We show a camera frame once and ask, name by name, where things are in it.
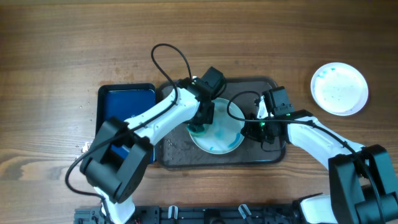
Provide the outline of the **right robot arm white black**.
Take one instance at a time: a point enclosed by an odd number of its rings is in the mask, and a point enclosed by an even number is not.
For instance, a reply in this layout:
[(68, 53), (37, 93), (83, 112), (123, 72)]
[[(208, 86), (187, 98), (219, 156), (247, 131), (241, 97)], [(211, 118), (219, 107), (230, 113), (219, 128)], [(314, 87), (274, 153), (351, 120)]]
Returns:
[(328, 169), (330, 193), (299, 202), (305, 223), (387, 223), (397, 219), (397, 177), (386, 149), (336, 134), (305, 110), (252, 117), (241, 130), (249, 139), (280, 139), (303, 149)]

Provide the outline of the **white plate front stained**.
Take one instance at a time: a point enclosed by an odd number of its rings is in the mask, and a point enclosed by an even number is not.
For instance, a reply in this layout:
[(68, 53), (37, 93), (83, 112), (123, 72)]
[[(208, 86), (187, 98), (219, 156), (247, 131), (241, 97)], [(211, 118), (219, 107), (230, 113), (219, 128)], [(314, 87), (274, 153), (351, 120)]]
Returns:
[(210, 154), (226, 154), (235, 150), (244, 140), (241, 130), (244, 121), (236, 120), (227, 113), (228, 100), (217, 98), (212, 124), (205, 124), (201, 133), (189, 132), (193, 142)]

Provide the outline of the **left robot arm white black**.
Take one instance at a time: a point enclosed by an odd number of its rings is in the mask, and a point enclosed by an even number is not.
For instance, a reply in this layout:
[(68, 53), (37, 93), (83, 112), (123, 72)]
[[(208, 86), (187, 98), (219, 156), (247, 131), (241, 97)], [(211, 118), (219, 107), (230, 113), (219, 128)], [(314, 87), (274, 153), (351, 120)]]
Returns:
[(103, 123), (84, 155), (80, 172), (102, 200), (107, 222), (126, 223), (132, 217), (132, 193), (141, 183), (154, 146), (182, 123), (193, 125), (195, 131), (211, 124), (212, 101), (223, 86), (223, 81), (179, 80), (169, 96), (146, 112)]

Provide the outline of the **green yellow sponge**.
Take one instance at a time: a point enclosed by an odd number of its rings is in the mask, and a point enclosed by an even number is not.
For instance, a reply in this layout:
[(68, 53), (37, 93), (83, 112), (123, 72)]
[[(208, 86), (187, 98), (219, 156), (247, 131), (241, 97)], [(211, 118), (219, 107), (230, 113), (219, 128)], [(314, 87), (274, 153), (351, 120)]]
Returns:
[(186, 129), (191, 136), (202, 136), (208, 130), (207, 124), (188, 124)]

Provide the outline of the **white plate stained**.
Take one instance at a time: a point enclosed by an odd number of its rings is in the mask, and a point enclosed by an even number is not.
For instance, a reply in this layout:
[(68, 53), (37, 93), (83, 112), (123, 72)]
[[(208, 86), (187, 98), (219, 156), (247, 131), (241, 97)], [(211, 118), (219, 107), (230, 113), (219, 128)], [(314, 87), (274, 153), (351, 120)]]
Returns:
[(244, 140), (241, 130), (244, 121), (236, 120), (227, 113), (228, 100), (217, 98), (212, 124), (205, 124), (201, 133), (189, 132), (193, 142), (210, 154), (226, 154), (235, 150)]
[(346, 63), (322, 65), (313, 74), (310, 92), (315, 103), (326, 112), (350, 116), (361, 111), (369, 98), (364, 76)]

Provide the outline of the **white plate back stained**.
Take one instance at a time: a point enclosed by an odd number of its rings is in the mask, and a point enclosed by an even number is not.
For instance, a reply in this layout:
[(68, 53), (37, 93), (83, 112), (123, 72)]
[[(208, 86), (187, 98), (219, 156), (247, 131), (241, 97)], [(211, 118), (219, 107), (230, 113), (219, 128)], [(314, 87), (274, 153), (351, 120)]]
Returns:
[(315, 103), (326, 112), (350, 116), (361, 111), (369, 98), (364, 76), (346, 63), (322, 65), (313, 74), (310, 92)]

